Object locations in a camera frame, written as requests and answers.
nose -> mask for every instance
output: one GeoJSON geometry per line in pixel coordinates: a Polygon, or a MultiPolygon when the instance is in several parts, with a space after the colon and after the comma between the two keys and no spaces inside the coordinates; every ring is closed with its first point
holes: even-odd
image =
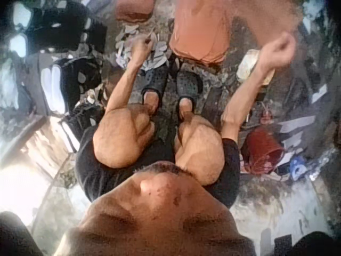
{"type": "Polygon", "coordinates": [[[180,177],[173,173],[159,173],[151,179],[141,181],[141,194],[147,198],[152,208],[179,206],[182,198],[180,177]]]}

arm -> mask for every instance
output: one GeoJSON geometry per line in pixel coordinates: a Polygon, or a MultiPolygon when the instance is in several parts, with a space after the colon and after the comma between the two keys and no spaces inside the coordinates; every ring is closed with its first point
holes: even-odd
{"type": "Polygon", "coordinates": [[[137,73],[153,47],[153,41],[149,42],[149,44],[145,43],[146,38],[146,35],[136,37],[133,44],[132,60],[129,62],[127,70],[117,83],[110,96],[107,109],[105,111],[106,114],[128,104],[137,73]]]}
{"type": "Polygon", "coordinates": [[[222,138],[238,141],[241,125],[262,87],[266,75],[275,68],[288,65],[294,57],[296,43],[292,35],[283,33],[280,38],[266,44],[250,77],[232,96],[222,115],[222,138]]]}

mustache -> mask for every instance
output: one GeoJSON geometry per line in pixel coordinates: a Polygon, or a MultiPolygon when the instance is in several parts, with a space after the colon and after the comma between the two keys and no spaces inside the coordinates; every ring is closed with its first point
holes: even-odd
{"type": "Polygon", "coordinates": [[[187,176],[190,176],[193,178],[193,174],[188,172],[187,170],[184,170],[178,166],[176,166],[173,163],[169,163],[169,164],[163,164],[163,163],[156,163],[156,164],[152,164],[149,165],[147,167],[138,169],[135,171],[135,173],[138,172],[154,172],[154,173],[165,173],[165,172],[170,172],[176,175],[180,175],[180,174],[185,174],[187,176]]]}

red container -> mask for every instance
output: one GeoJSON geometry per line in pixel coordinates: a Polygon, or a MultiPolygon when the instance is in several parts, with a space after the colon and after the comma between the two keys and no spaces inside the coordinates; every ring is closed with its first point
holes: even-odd
{"type": "Polygon", "coordinates": [[[241,151],[252,174],[272,172],[284,157],[283,147],[262,127],[249,133],[241,151]]]}

man's left arm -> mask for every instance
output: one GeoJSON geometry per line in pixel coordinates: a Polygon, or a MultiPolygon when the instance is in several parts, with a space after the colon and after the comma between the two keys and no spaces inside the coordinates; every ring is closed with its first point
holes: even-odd
{"type": "Polygon", "coordinates": [[[222,115],[222,138],[238,142],[241,125],[249,114],[267,74],[276,68],[290,64],[296,42],[292,35],[283,33],[280,38],[266,44],[250,77],[232,96],[222,115]]]}

